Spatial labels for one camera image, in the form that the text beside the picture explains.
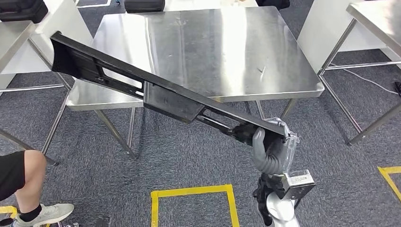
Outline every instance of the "black plastic panel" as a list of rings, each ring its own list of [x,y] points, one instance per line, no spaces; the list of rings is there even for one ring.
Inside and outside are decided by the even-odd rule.
[[[179,121],[191,123],[205,107],[165,88],[145,82],[143,105]]]
[[[283,127],[265,122],[249,114],[240,113],[225,104],[218,103],[171,81],[69,39],[60,32],[55,33],[51,37],[51,41],[54,47],[52,71],[69,74],[78,79],[144,99],[145,107],[150,107],[152,110],[187,123],[196,119],[248,145],[252,145],[253,135],[259,127],[263,128],[266,133],[264,139],[266,149],[271,144],[271,141],[284,137]],[[142,83],[142,86],[138,88],[113,79],[105,75],[103,68],[138,81]],[[147,86],[158,86],[169,91],[169,106],[163,105],[161,100],[155,100],[157,96],[162,98],[162,95],[157,93],[166,93],[161,89],[149,90],[150,97],[146,97],[146,92],[144,92],[145,82],[147,82]],[[236,122],[236,126],[227,127],[222,125],[217,120],[203,115],[203,110],[209,110],[229,118]]]
[[[164,10],[165,0],[125,0],[127,13],[161,12]]]

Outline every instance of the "gray carpet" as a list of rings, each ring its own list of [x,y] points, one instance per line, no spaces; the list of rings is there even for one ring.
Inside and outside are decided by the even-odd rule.
[[[312,4],[295,0],[281,13],[298,36]],[[80,9],[92,34],[103,14],[122,12],[110,7]],[[342,53],[335,63],[385,61],[378,50]],[[397,67],[358,69],[360,75],[387,88],[400,80]],[[400,101],[392,95],[343,71],[325,74],[332,87],[363,127]],[[50,73],[17,75],[10,87],[46,84]],[[0,128],[41,149],[52,120],[63,99],[63,88],[0,97]],[[287,100],[263,101],[267,116],[278,116]],[[229,103],[258,116],[256,104]],[[105,111],[122,135],[128,135],[130,111]],[[356,135],[333,98],[301,100],[287,123],[297,132],[293,169],[309,169],[317,186],[296,210],[304,227],[352,226],[396,227],[401,223],[401,204],[377,166],[401,166],[401,116],[377,129],[361,143],[349,147],[345,141]],[[110,218],[111,227],[150,226],[154,190],[232,184],[241,226],[261,227],[251,197],[258,172],[250,158],[250,147],[198,122],[185,125],[151,110],[137,109],[133,147],[138,160],[129,160],[94,112],[66,110],[49,156],[61,162],[47,168],[42,200],[45,204],[72,202],[76,209],[67,223],[95,225],[99,216]],[[0,153],[15,148],[0,140]],[[401,188],[401,174],[392,175]],[[1,205],[16,204],[11,197]],[[224,193],[161,198],[159,226],[230,226]]]
[[[107,0],[80,0],[77,6],[94,6],[106,4]]]

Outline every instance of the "table leg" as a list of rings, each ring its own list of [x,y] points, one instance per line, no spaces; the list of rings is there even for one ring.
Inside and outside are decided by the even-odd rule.
[[[0,92],[34,91],[34,90],[42,90],[42,89],[57,88],[57,87],[64,87],[64,85],[63,84],[50,84],[50,85],[40,85],[40,86],[32,86],[32,87],[5,88],[5,89],[0,89]]]
[[[57,78],[61,81],[61,83],[64,85],[64,87],[68,90],[71,91],[72,88],[71,86],[67,83],[67,81],[64,79],[64,77],[62,77],[62,75],[59,72],[55,73]]]
[[[369,125],[365,130],[363,130],[361,133],[359,133],[356,137],[354,137],[352,140],[349,141],[349,145],[353,145],[363,139],[365,136],[369,135],[373,130],[375,130],[377,127],[382,125],[384,122],[389,120],[390,118],[394,117],[396,114],[401,112],[401,103],[397,104],[393,108],[391,108],[389,111],[387,111],[383,116],[381,116],[379,119],[377,119],[375,122],[373,122],[371,125]]]
[[[109,118],[103,113],[101,110],[95,110],[95,113],[97,116],[100,118],[100,120],[105,123],[107,128],[111,131],[112,135],[117,139],[118,143],[122,146],[122,148],[127,152],[128,155],[130,155],[131,158],[136,159],[135,155],[133,154],[132,150],[130,147],[128,147],[127,143],[124,141],[124,139],[121,137],[120,133],[117,131],[117,129],[114,127],[114,125],[111,123]]]
[[[261,102],[259,100],[256,100],[256,105],[258,106],[258,110],[259,110],[259,114],[261,116],[261,119],[264,120],[266,119],[262,110],[262,105]]]
[[[8,132],[0,129],[0,136],[5,138],[6,140],[12,142],[13,144],[17,145],[18,147],[21,147],[23,150],[34,150],[31,146],[27,145],[26,143],[20,141],[18,138],[14,137],[13,135],[9,134]],[[59,163],[54,161],[53,159],[46,157],[47,164],[51,166],[58,166]]]
[[[135,122],[135,107],[132,108],[131,110],[131,118],[130,118],[130,131],[128,132],[128,147],[131,148],[132,145],[132,134],[134,131],[134,122]]]
[[[286,108],[284,109],[283,113],[280,116],[280,119],[284,120],[284,118],[286,118],[288,116],[288,114],[291,112],[292,108],[294,108],[297,100],[298,100],[297,98],[292,98],[289,100]]]
[[[338,50],[340,49],[340,47],[342,46],[342,44],[345,42],[345,40],[347,39],[348,35],[350,34],[350,32],[352,31],[352,29],[355,27],[355,24],[357,23],[357,20],[352,19],[351,22],[349,23],[347,29],[345,29],[344,33],[342,34],[342,36],[340,37],[340,39],[338,40],[338,42],[336,43],[336,45],[334,46],[333,50],[331,51],[330,55],[327,57],[326,61],[324,62],[322,68],[319,70],[319,72],[317,73],[317,76],[319,77],[319,79],[322,81],[322,83],[324,84],[324,86],[327,88],[327,90],[329,91],[330,95],[334,98],[334,100],[336,101],[336,103],[340,106],[341,110],[344,112],[344,114],[346,115],[346,117],[349,119],[349,121],[351,121],[352,126],[354,126],[354,128],[358,131],[358,133],[360,133],[362,131],[362,129],[360,128],[360,126],[358,125],[357,121],[354,119],[354,117],[352,117],[352,114],[349,112],[349,110],[345,107],[345,105],[343,104],[343,102],[340,100],[340,98],[337,96],[337,94],[334,92],[334,90],[331,88],[331,86],[329,85],[329,83],[326,81],[326,79],[323,77],[323,74],[325,73],[327,67],[331,64],[331,62],[333,61],[334,57],[337,55]]]
[[[53,125],[50,128],[50,132],[47,135],[46,141],[44,142],[43,149],[42,149],[42,153],[44,155],[47,153],[47,150],[49,149],[49,146],[50,146],[50,143],[51,143],[51,141],[53,139],[54,133],[56,132],[57,126],[59,125],[60,119],[61,119],[61,117],[62,117],[62,115],[64,113],[65,105],[67,103],[69,95],[70,95],[70,91],[67,92],[67,94],[66,94],[66,96],[64,98],[64,101],[61,104],[60,110],[57,113],[56,119],[54,119]]]

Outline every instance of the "yellow floor marking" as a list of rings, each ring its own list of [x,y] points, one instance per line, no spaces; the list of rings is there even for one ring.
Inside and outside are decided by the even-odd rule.
[[[17,216],[17,208],[13,206],[0,207],[0,214],[11,214],[10,218]]]
[[[151,227],[158,226],[159,216],[159,199],[160,197],[171,197],[171,196],[183,196],[183,195],[194,195],[194,194],[205,194],[215,192],[226,192],[228,198],[228,206],[230,208],[230,216],[233,227],[239,227],[237,209],[235,207],[234,191],[231,184],[218,185],[218,186],[206,186],[206,187],[194,187],[194,188],[181,188],[163,191],[153,191],[150,196],[152,197],[152,223]]]
[[[398,199],[401,201],[401,192],[398,190],[394,181],[392,181],[389,174],[401,174],[401,166],[393,166],[393,167],[378,167],[379,172],[383,175],[384,179],[388,182],[394,193],[397,195]]]

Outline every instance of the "metal table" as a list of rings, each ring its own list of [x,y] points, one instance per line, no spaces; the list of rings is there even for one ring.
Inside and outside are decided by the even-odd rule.
[[[163,11],[220,9],[223,7],[257,7],[256,0],[166,0]]]
[[[340,40],[330,53],[325,61],[322,69],[318,72],[318,77],[322,80],[327,90],[333,96],[340,108],[343,110],[347,118],[351,121],[354,128],[357,130],[358,135],[349,141],[349,144],[355,144],[363,139],[366,135],[370,134],[378,126],[382,125],[386,120],[390,119],[401,111],[401,103],[397,104],[391,110],[386,112],[383,116],[374,121],[366,129],[362,130],[358,123],[355,121],[351,113],[348,111],[343,102],[338,98],[334,90],[330,87],[328,82],[324,79],[323,74],[327,70],[351,69],[362,68],[371,66],[395,65],[401,64],[401,61],[391,62],[375,62],[354,65],[330,66],[331,61],[336,56],[341,45],[347,39],[348,34],[352,31],[356,23],[361,23],[369,31],[371,31],[377,38],[391,48],[397,55],[401,56],[401,1],[399,0],[380,0],[380,1],[365,1],[359,3],[351,3],[347,12],[354,17],[347,29],[344,31]]]
[[[0,23],[0,72],[35,31],[31,21]]]
[[[29,45],[33,48],[33,50],[42,58],[42,60],[48,65],[51,69],[51,63],[46,59],[42,51],[36,46],[34,42],[30,39],[31,35],[35,32],[36,26],[32,23],[32,21],[13,21],[13,22],[1,22],[0,23],[0,72],[7,66],[7,64],[11,61],[17,51],[21,48],[21,46],[28,42]],[[6,88],[0,89],[1,92],[15,92],[15,91],[29,91],[29,90],[39,90],[39,89],[47,89],[47,88],[56,88],[56,87],[66,87],[67,90],[71,90],[69,84],[64,80],[64,78],[59,74],[55,74],[58,79],[61,81],[61,84],[51,84],[51,85],[41,85],[41,86],[33,86],[33,87],[19,87],[19,88]],[[44,147],[42,149],[42,153],[46,154],[47,149],[49,148],[50,142],[53,139],[54,132],[56,127],[60,121],[62,113],[65,108],[65,102],[67,101],[67,96],[64,99],[63,104],[61,105],[61,109],[57,114],[56,119],[52,125],[52,128],[46,138],[44,143]],[[10,135],[9,133],[0,129],[0,137],[3,137],[14,144],[18,145],[22,149],[32,149],[29,145],[20,141],[16,137]],[[57,163],[50,158],[48,159],[48,163],[51,165],[56,165]]]
[[[275,7],[105,15],[93,47],[220,102],[291,99],[281,117],[296,99],[324,91]],[[100,110],[132,108],[130,145],[135,107],[142,100],[77,80],[67,106],[95,110],[126,147]]]

